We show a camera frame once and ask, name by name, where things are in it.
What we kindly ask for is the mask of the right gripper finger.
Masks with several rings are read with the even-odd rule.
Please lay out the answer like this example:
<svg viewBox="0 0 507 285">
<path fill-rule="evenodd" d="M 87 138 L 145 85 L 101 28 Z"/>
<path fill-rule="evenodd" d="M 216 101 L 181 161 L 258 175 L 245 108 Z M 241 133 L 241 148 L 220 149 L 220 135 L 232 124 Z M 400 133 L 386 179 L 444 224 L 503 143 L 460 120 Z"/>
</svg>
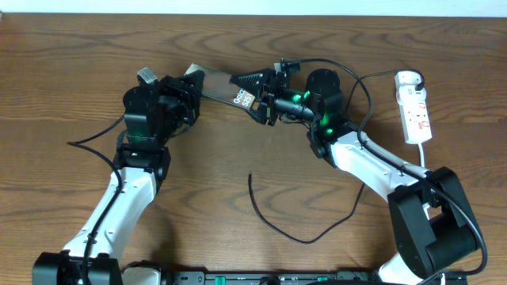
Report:
<svg viewBox="0 0 507 285">
<path fill-rule="evenodd" d="M 239 86 L 249 93 L 261 93 L 265 83 L 273 76 L 273 70 L 265 68 L 247 74 L 232 75 L 230 83 Z"/>
<path fill-rule="evenodd" d="M 266 125 L 269 120 L 269 104 L 266 102 L 261 102 L 257 109 L 249 109 L 247 114 L 257 123 Z"/>
</svg>

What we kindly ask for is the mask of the Galaxy smartphone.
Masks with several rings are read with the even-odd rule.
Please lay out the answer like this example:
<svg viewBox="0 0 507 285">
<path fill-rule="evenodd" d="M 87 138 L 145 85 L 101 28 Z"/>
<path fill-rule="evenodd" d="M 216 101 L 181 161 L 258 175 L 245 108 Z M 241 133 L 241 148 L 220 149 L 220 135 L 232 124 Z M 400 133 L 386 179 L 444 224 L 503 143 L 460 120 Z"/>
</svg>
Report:
<svg viewBox="0 0 507 285">
<path fill-rule="evenodd" d="M 192 63 L 185 75 L 201 70 L 204 72 L 202 95 L 244 110 L 251 109 L 255 96 L 234 84 L 231 75 L 222 71 Z"/>
</svg>

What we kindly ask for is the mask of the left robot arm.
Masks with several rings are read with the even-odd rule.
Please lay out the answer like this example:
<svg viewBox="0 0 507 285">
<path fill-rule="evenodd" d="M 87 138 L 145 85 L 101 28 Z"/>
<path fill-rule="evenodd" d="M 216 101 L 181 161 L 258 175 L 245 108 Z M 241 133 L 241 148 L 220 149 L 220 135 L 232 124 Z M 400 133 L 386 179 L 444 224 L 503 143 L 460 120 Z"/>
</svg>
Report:
<svg viewBox="0 0 507 285">
<path fill-rule="evenodd" d="M 110 182 L 77 235 L 59 253 L 41 253 L 32 268 L 34 284 L 165 284 L 171 275 L 147 262 L 121 269 L 141 214 L 153 202 L 170 166 L 167 142 L 187 131 L 199 116 L 205 74 L 157 78 L 139 71 L 139 84 L 123 98 Z"/>
</svg>

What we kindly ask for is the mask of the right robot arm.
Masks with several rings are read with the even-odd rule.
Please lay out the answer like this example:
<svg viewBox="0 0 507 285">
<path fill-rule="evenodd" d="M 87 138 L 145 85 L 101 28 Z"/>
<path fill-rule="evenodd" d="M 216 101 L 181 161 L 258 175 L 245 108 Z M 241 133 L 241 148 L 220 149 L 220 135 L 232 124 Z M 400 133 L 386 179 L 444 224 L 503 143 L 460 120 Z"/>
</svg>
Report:
<svg viewBox="0 0 507 285">
<path fill-rule="evenodd" d="M 348 117 L 350 98 L 335 70 L 312 71 L 305 89 L 291 88 L 299 62 L 235 75 L 237 102 L 260 124 L 302 124 L 316 157 L 352 174 L 387 201 L 396 254 L 378 270 L 385 283 L 450 283 L 467 273 L 452 265 L 486 243 L 457 175 L 411 164 L 370 140 Z"/>
</svg>

